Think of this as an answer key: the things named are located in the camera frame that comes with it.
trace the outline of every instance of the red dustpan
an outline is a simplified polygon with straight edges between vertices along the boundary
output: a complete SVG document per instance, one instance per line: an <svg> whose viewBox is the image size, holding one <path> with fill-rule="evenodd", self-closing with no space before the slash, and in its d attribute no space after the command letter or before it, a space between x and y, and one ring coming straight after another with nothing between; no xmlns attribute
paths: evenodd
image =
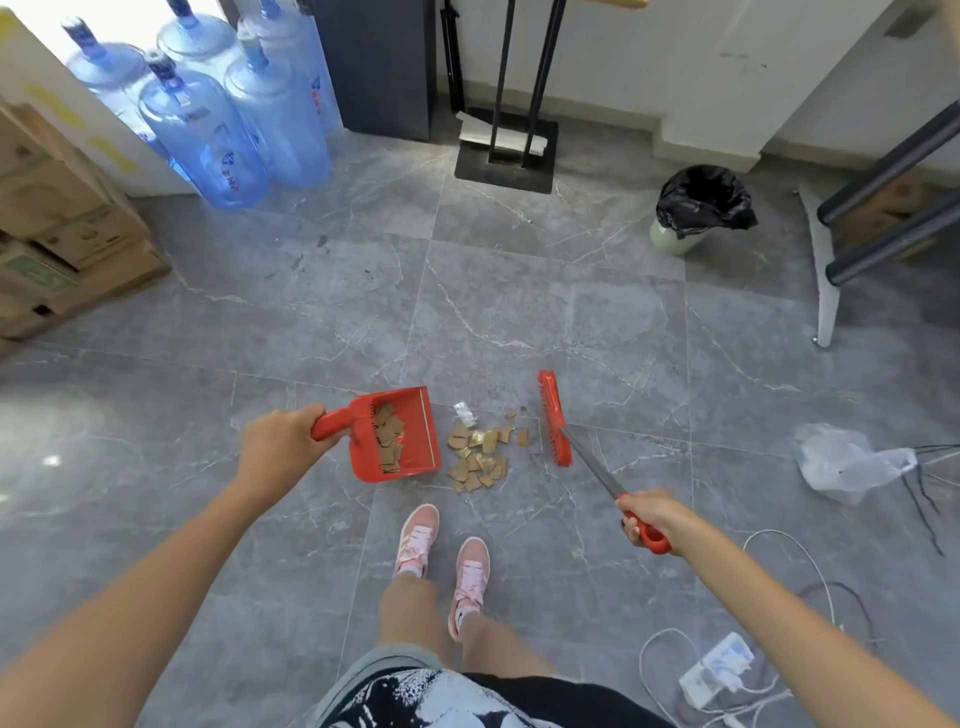
<svg viewBox="0 0 960 728"><path fill-rule="evenodd" d="M373 413L386 402L394 406L394 412L403 421L403 434L396 438L403 444L400 470L396 473L384 473L380 467L380 444L373 423ZM323 415L313 424L310 436L314 440L323 440L348 427L350 465L353 474L366 483L429 473L443 463L426 387L408 387L358 397L346 407Z"/></svg>

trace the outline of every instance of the right hand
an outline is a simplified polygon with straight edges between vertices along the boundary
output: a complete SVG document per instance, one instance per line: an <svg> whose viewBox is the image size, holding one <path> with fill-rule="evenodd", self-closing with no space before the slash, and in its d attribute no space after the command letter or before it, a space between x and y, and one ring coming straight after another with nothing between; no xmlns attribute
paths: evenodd
<svg viewBox="0 0 960 728"><path fill-rule="evenodd" d="M616 507L626 513L630 511L643 521L656 528L670 542L670 553L683 555L684 536L687 527L696 522L697 515L675 500L667 491L637 491L617 499ZM634 546L643 546L636 519L624 517L620 527Z"/></svg>

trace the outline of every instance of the black metal bar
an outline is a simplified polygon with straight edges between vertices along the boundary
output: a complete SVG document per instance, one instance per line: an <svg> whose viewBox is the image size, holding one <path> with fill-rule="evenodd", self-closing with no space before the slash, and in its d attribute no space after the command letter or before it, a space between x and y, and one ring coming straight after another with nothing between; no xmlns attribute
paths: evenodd
<svg viewBox="0 0 960 728"><path fill-rule="evenodd" d="M863 175L817 208L824 225L862 204L891 180L916 166L960 133L960 103L953 102L878 159Z"/></svg>
<svg viewBox="0 0 960 728"><path fill-rule="evenodd" d="M453 60L453 80L457 85L457 111L463 111L467 108L467 101L464 95L464 70L460 65L460 39L457 37L457 18L460 14L452 7L450 10L453 13L450 18L450 57Z"/></svg>
<svg viewBox="0 0 960 728"><path fill-rule="evenodd" d="M500 107L503 105L503 83L507 79L507 56L510 54L510 34L514 31L514 8L516 0L507 0L507 22L503 28L503 50L500 52L500 76L496 81L496 102L493 104L493 128L490 131L490 151L487 164L493 164L496 150L496 128L500 124Z"/></svg>
<svg viewBox="0 0 960 728"><path fill-rule="evenodd" d="M453 113L463 111L464 75L460 66L460 43L457 40L457 18L460 14L444 0L440 11L440 25L444 31L444 56L446 59L446 83L450 89L450 108Z"/></svg>
<svg viewBox="0 0 960 728"><path fill-rule="evenodd" d="M846 283L889 257L911 248L921 240L960 221L960 189L926 206L899 225L884 231L866 245L857 246L827 266L827 280Z"/></svg>
<svg viewBox="0 0 960 728"><path fill-rule="evenodd" d="M550 73L550 64L553 62L553 52L557 48L557 38L560 35L560 25L564 21L566 0L553 0L550 8L550 19L546 25L546 35L543 38L543 50L540 51L540 66L537 68L537 78L534 81L534 93L530 99L530 111L527 115L527 142L523 145L523 158L520 166L527 166L530 158L530 144L537 133L537 119L540 116L540 104L543 102L543 92L546 90L546 77Z"/></svg>

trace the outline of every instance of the power strip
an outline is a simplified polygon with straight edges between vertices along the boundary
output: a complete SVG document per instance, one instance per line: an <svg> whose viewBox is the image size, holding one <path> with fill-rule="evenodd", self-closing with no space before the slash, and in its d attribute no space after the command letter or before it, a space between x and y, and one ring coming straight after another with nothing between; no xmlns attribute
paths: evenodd
<svg viewBox="0 0 960 728"><path fill-rule="evenodd" d="M736 632L731 632L680 678L686 702L703 710L720 691L742 689L739 676L750 669L753 661L754 653L747 643Z"/></svg>

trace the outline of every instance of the baseboard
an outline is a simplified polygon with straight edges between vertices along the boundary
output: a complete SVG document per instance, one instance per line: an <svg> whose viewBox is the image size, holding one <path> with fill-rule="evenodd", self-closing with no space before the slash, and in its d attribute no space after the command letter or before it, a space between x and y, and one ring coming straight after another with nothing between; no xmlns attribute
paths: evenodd
<svg viewBox="0 0 960 728"><path fill-rule="evenodd" d="M686 144L667 141L663 138L660 124L654 130L654 157L675 159L690 164L716 164L720 167L732 169L734 172L749 172L760 161L760 155L734 155L716 149L691 147Z"/></svg>
<svg viewBox="0 0 960 728"><path fill-rule="evenodd" d="M437 88L446 89L446 76L437 80ZM464 94L470 102L492 105L496 101L496 86L478 81L464 81ZM515 88L503 89L503 106L505 109L526 111L530 108L530 98L529 91L519 91ZM640 129L645 132L652 132L660 122L659 117L651 114L599 107L594 104L585 104L581 101L571 101L570 99L553 96L543 97L540 112L553 116L568 116L571 119L594 121L598 124L610 124L626 129Z"/></svg>
<svg viewBox="0 0 960 728"><path fill-rule="evenodd" d="M437 79L437 88L446 90L446 76ZM496 100L496 86L478 81L464 81L464 92L470 102L490 104ZM505 109L523 112L530 108L530 92L515 88L503 89L503 106ZM572 119L593 121L598 124L610 124L626 129L639 129L653 135L653 152L655 157L675 159L693 164L718 164L728 167L734 172L749 172L759 161L759 156L732 155L701 147L690 147L663 139L660 133L660 117L656 114L623 111L609 107L596 106L581 101L572 101L554 96L544 96L540 105L542 113L553 116L567 116ZM825 147L815 147L809 144L798 144L779 137L774 137L764 146L763 155L785 157L798 161L808 161L814 164L823 164L826 167L838 169L863 170L873 164L876 159L866 155L841 152ZM953 174L929 167L921 167L924 178L931 184L944 187L960 186L960 174Z"/></svg>

